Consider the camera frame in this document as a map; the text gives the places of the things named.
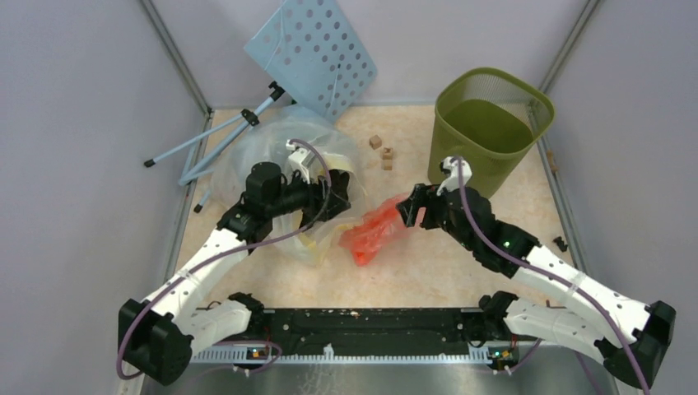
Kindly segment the red translucent trash bag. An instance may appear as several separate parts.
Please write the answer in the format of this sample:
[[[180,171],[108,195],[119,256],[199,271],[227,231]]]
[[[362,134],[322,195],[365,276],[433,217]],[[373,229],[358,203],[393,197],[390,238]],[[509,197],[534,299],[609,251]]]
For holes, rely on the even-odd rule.
[[[381,249],[407,232],[397,205],[407,198],[401,193],[368,211],[362,222],[342,233],[338,244],[347,250],[358,267],[371,263]]]

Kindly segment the large translucent white plastic bag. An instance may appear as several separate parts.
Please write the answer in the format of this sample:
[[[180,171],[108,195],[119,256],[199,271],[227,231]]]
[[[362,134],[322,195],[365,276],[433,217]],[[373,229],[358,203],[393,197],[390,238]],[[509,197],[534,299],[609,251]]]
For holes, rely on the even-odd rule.
[[[268,237],[311,265],[370,206],[355,141],[300,105],[278,110],[227,148],[212,175],[228,207],[217,228],[254,244]]]

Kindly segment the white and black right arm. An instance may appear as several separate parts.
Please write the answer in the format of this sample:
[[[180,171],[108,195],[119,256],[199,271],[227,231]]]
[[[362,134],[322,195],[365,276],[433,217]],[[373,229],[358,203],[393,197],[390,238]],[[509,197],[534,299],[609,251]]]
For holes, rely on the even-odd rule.
[[[484,268],[537,289],[563,306],[555,311],[497,292],[482,326],[494,339],[537,337],[602,364],[615,379],[648,392],[672,342],[677,311],[624,296],[566,263],[527,231],[496,218],[490,202],[465,189],[438,193],[417,184],[396,206],[407,227],[441,229]]]

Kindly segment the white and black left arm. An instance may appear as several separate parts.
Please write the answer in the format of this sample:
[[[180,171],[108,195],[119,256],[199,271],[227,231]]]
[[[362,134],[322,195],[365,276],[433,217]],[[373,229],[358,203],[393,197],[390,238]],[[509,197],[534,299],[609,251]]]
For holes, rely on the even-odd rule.
[[[144,300],[130,299],[119,310],[117,374],[129,380],[124,364],[162,385],[175,382],[200,351],[239,334],[253,340],[264,319],[255,302],[226,300],[199,312],[198,306],[222,277],[255,249],[326,222],[351,207],[351,173],[331,169],[316,178],[280,165],[259,162],[245,180],[240,200],[226,211],[195,255]]]

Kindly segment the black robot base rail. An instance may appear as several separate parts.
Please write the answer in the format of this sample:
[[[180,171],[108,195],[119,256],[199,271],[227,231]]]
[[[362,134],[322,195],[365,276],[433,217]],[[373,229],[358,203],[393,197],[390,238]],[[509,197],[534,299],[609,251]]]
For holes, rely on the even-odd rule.
[[[477,308],[278,308],[267,309],[251,295],[232,300],[252,302],[246,329],[223,343],[267,348],[279,346],[285,357],[465,356],[494,343],[513,346],[519,336],[503,315]]]

